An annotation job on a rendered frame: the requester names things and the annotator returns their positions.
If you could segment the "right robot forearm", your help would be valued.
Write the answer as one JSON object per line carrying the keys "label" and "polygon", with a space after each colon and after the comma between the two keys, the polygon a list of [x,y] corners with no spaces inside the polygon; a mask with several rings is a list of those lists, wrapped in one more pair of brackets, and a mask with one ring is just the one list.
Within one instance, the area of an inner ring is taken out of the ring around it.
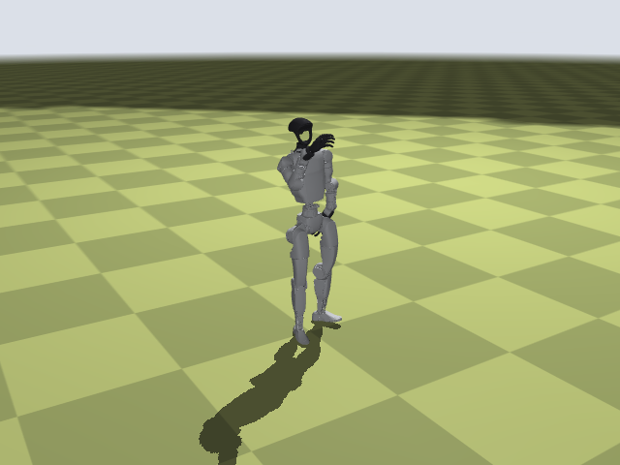
{"label": "right robot forearm", "polygon": [[289,188],[292,188],[294,186],[295,181],[297,179],[304,178],[305,171],[307,169],[308,163],[312,159],[312,158],[310,158],[307,161],[303,160],[303,156],[306,155],[306,154],[307,154],[307,152],[306,152],[305,148],[300,151],[300,155],[297,158],[297,161],[296,161],[296,164],[295,164],[295,168],[294,168],[293,173],[292,173],[292,175],[291,175],[291,177],[289,179],[289,182],[288,182]]}

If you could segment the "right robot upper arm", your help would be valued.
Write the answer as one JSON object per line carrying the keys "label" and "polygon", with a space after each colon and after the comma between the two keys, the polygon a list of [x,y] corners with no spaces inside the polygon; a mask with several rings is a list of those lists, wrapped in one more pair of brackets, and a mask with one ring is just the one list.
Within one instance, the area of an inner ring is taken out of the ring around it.
{"label": "right robot upper arm", "polygon": [[[293,173],[293,160],[289,157],[289,156],[284,156],[281,158],[279,164],[278,164],[278,171],[281,172],[284,180],[286,181],[286,183],[288,184],[289,179]],[[302,179],[297,179],[294,183],[294,186],[292,188],[290,188],[290,190],[292,191],[297,191],[297,190],[301,190],[303,187],[303,180]]]}

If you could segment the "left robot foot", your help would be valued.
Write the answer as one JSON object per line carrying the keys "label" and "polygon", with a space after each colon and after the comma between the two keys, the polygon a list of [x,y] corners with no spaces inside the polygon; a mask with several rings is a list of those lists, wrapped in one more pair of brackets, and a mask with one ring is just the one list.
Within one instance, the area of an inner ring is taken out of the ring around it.
{"label": "left robot foot", "polygon": [[341,316],[334,315],[326,310],[324,311],[322,315],[318,314],[318,311],[314,311],[312,314],[312,321],[340,322],[341,320],[342,320]]}

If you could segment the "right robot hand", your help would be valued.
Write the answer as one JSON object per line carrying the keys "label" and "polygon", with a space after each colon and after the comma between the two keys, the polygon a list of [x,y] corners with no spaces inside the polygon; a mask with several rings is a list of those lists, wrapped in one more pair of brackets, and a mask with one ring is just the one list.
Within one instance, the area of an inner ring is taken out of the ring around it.
{"label": "right robot hand", "polygon": [[332,134],[322,134],[318,136],[310,146],[306,146],[305,150],[307,154],[303,156],[303,160],[309,160],[314,156],[315,152],[318,152],[321,148],[326,146],[333,147],[333,145],[328,144],[329,142],[334,143],[333,140],[335,140],[335,138]]}

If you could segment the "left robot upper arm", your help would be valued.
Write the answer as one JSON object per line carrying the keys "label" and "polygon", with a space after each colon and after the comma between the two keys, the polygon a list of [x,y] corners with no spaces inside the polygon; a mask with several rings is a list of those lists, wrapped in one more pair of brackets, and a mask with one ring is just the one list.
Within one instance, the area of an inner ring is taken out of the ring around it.
{"label": "left robot upper arm", "polygon": [[324,163],[325,163],[325,189],[329,192],[333,192],[338,187],[338,181],[335,178],[332,178],[333,168],[332,168],[332,153],[327,149],[321,149],[324,154]]}

